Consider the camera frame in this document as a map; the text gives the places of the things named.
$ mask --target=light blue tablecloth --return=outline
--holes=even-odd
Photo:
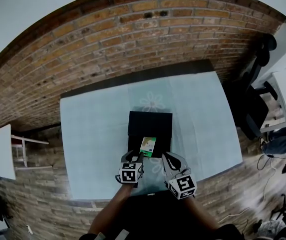
[[[171,152],[199,181],[242,162],[233,117],[215,72],[142,81],[61,99],[68,178],[75,199],[110,199],[127,152],[129,111],[173,114]],[[162,162],[144,159],[134,194],[165,190]]]

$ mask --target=flower pattern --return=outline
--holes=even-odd
[[[165,108],[162,103],[163,97],[158,94],[154,95],[151,91],[147,93],[147,98],[141,98],[140,103],[144,106],[143,112],[157,112]]]
[[[158,174],[160,172],[161,175],[166,176],[164,166],[163,166],[163,161],[161,158],[151,157],[151,158],[149,158],[149,161],[151,162],[151,164],[155,165],[152,168],[152,173]]]

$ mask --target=office chair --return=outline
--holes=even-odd
[[[240,80],[223,86],[235,125],[240,127],[250,140],[261,135],[260,129],[269,111],[264,100],[251,84],[256,80],[261,68],[268,64],[269,51],[275,50],[276,47],[274,36],[264,34],[259,41],[256,59],[250,72],[244,73]],[[264,86],[277,100],[277,94],[272,86],[267,81]]]

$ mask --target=white cable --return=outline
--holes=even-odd
[[[273,167],[272,161],[273,161],[273,158],[271,158],[271,168],[274,169],[274,174],[272,176],[270,176],[269,179],[266,182],[266,185],[264,187],[264,197],[263,197],[263,200],[261,201],[261,204],[265,200],[265,190],[266,190],[267,184],[268,184],[269,180],[275,175],[275,173],[277,171],[277,169]],[[248,209],[249,209],[249,207],[247,207],[245,210],[243,210],[240,214],[227,215],[225,218],[221,219],[218,223],[221,223],[223,220],[225,220],[225,219],[227,219],[229,217],[239,216],[239,215],[243,214],[245,211],[247,211]]]

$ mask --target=brick wall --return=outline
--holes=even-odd
[[[63,92],[178,62],[210,59],[221,81],[252,59],[285,17],[256,0],[78,0],[0,53],[0,126],[60,121]]]

